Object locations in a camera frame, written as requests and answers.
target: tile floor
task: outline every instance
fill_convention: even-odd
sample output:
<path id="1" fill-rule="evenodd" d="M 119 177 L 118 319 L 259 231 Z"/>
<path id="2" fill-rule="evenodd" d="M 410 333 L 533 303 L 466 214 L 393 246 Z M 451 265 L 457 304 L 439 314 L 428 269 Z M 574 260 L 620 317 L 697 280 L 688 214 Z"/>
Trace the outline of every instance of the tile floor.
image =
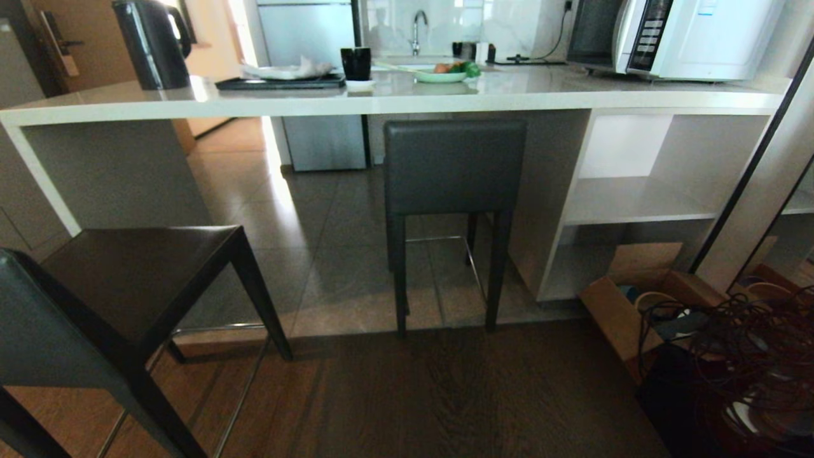
<path id="1" fill-rule="evenodd" d="M 201 138 L 188 161 L 213 222 L 245 226 L 290 337 L 395 330 L 380 167 L 283 175 L 274 141 L 266 141 L 259 118 L 232 121 Z M 408 221 L 409 238 L 465 231 L 466 215 Z M 484 281 L 489 232 L 488 220 L 481 218 L 475 264 Z M 408 245 L 408 329 L 483 323 L 485 305 L 464 255 L 462 240 Z M 538 306 L 514 267 L 508 270 L 499 323 L 583 314 L 578 306 Z M 183 326 L 256 321 L 229 270 Z"/>

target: black tray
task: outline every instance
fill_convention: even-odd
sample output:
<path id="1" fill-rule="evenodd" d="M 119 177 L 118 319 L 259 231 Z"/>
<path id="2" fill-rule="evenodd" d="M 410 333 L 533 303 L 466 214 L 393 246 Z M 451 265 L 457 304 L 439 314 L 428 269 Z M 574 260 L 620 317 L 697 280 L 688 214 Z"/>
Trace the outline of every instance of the black tray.
<path id="1" fill-rule="evenodd" d="M 215 83 L 218 90 L 277 90 L 277 89 L 324 89 L 345 86 L 345 76 L 331 73 L 319 78 L 304 80 L 265 80 L 260 78 L 232 78 Z"/>

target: dark brown bar stool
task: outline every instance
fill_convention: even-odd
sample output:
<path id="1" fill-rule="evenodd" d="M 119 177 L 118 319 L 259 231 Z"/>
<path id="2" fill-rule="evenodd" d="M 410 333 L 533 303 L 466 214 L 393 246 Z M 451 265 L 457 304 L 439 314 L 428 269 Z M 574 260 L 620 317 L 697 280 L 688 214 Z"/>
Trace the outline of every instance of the dark brown bar stool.
<path id="1" fill-rule="evenodd" d="M 396 284 L 399 336 L 406 335 L 409 313 L 405 217 L 411 214 L 469 214 L 471 251 L 477 214 L 493 212 L 486 329 L 494 330 L 523 167 L 525 121 L 388 122 L 384 138 L 387 259 Z"/>
<path id="2" fill-rule="evenodd" d="M 269 338 L 217 456 L 270 342 L 292 359 L 242 227 L 88 230 L 42 266 L 0 249 L 0 385 L 103 388 L 172 456 L 206 456 L 145 366 L 166 346 L 182 359 L 173 331 L 230 263 Z M 2 387 L 0 438 L 26 457 L 68 456 Z"/>

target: microwave oven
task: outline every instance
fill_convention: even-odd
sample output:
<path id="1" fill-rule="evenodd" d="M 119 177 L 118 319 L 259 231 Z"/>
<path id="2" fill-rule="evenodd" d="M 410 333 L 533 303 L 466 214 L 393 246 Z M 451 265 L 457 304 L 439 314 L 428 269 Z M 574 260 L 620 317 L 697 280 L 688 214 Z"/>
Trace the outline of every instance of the microwave oven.
<path id="1" fill-rule="evenodd" d="M 755 76 L 785 0 L 581 0 L 566 60 L 649 79 Z"/>

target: black kettle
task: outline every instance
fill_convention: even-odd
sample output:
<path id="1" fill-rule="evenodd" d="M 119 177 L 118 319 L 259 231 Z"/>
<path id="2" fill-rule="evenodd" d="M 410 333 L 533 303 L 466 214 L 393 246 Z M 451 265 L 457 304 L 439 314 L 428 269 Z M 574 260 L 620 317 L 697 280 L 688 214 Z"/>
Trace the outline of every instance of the black kettle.
<path id="1" fill-rule="evenodd" d="M 189 86 L 184 59 L 192 52 L 192 41 L 181 12 L 156 0 L 114 0 L 112 5 L 142 89 Z"/>

